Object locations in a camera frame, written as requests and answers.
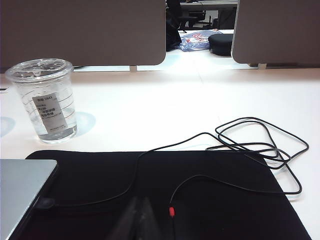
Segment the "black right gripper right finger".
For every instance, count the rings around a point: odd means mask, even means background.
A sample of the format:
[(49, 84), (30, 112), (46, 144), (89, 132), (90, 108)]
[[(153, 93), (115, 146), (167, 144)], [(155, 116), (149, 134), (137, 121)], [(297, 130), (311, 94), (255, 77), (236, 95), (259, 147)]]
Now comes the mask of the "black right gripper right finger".
[(173, 240), (172, 228), (164, 226), (157, 220), (151, 201), (147, 197), (141, 199), (139, 212), (139, 239), (140, 240)]

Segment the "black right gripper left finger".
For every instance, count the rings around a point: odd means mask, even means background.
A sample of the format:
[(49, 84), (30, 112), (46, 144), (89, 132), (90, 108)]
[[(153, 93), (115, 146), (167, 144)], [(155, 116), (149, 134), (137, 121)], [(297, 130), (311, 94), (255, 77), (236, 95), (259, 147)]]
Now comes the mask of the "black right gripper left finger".
[(117, 223), (117, 240), (135, 240), (137, 235), (138, 198), (133, 197)]

